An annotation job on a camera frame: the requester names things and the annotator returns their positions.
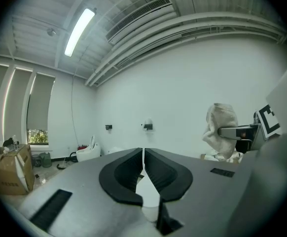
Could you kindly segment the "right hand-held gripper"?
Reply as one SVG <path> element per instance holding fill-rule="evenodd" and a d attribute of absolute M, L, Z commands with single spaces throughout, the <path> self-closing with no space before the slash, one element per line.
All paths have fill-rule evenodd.
<path fill-rule="evenodd" d="M 241 153 L 260 149 L 266 142 L 287 134 L 287 70 L 275 88 L 266 96 L 266 104 L 257 111 L 260 124 L 255 126 L 222 127 L 218 135 L 237 140 Z"/>

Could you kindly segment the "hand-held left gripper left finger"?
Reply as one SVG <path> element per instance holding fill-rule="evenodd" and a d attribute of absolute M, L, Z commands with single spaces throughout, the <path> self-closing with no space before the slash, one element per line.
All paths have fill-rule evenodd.
<path fill-rule="evenodd" d="M 136 193 L 137 181 L 143 170 L 142 148 L 132 149 L 126 155 L 105 165 L 99 174 L 102 189 L 116 202 L 143 205 Z"/>

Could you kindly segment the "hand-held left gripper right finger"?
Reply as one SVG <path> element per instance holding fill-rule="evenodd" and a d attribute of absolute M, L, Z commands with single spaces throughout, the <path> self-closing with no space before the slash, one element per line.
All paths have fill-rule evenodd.
<path fill-rule="evenodd" d="M 182 227 L 170 217 L 167 202 L 181 199 L 192 184 L 193 176 L 185 166 L 159 154 L 156 150 L 144 150 L 145 171 L 160 195 L 157 230 L 166 236 Z"/>

